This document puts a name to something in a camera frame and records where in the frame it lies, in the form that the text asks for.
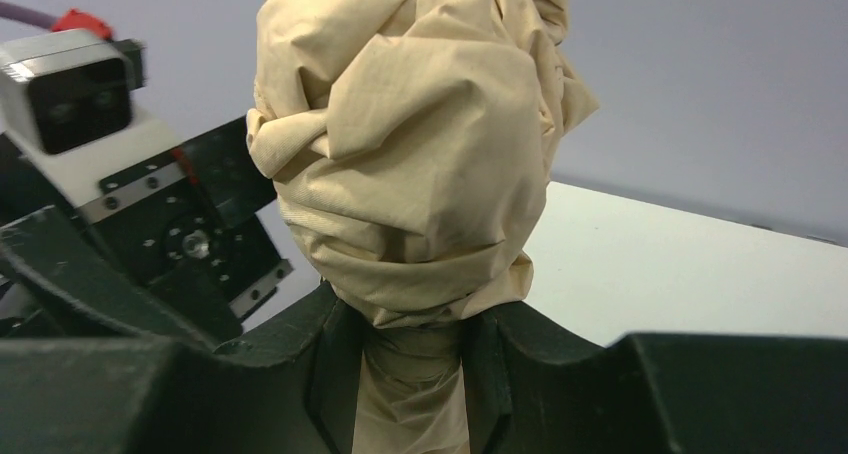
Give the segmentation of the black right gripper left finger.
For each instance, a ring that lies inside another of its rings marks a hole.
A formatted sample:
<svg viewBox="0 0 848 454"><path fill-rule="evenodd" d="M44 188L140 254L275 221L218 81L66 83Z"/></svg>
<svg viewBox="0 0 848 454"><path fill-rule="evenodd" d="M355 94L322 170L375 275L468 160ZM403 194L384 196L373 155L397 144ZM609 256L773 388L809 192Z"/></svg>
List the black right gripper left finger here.
<svg viewBox="0 0 848 454"><path fill-rule="evenodd" d="M363 322L327 286L214 352L5 339L5 453L347 453Z"/></svg>

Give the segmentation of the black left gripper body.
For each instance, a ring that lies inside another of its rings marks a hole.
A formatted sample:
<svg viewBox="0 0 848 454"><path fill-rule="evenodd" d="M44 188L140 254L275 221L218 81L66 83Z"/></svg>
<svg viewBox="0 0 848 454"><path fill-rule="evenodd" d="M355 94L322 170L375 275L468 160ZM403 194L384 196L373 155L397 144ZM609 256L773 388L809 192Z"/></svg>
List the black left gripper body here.
<svg viewBox="0 0 848 454"><path fill-rule="evenodd" d="M274 193L244 137L239 118L176 145L172 154L186 179L99 222L55 205L39 209L56 207L113 269L214 342L228 341L292 270L258 219ZM33 298L36 314L18 335L77 336Z"/></svg>

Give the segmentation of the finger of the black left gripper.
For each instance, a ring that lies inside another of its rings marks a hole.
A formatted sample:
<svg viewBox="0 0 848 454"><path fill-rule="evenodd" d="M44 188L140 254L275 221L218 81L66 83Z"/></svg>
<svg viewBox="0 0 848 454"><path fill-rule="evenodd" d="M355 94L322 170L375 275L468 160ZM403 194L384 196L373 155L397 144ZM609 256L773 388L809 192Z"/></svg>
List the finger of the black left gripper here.
<svg viewBox="0 0 848 454"><path fill-rule="evenodd" d="M216 346L113 269L54 206L1 227L1 266L71 335L160 336L206 351Z"/></svg>

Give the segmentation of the beige umbrella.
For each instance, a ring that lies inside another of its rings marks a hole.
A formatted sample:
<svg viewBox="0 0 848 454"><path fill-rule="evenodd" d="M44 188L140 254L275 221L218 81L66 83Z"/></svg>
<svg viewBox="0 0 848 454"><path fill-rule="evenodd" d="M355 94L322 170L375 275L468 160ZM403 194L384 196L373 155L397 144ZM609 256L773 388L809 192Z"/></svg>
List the beige umbrella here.
<svg viewBox="0 0 848 454"><path fill-rule="evenodd" d="M461 322L523 300L561 139L597 107L569 0L264 0L246 144L370 325L352 449L466 453Z"/></svg>

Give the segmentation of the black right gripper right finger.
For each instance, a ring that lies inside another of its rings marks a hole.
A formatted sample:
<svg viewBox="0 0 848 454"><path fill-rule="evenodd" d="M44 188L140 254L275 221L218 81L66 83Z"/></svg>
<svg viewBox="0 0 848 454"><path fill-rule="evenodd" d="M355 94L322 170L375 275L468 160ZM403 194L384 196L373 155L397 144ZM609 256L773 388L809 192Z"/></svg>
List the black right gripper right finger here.
<svg viewBox="0 0 848 454"><path fill-rule="evenodd" d="M463 325L475 453L843 453L843 340L635 333L608 347L529 305Z"/></svg>

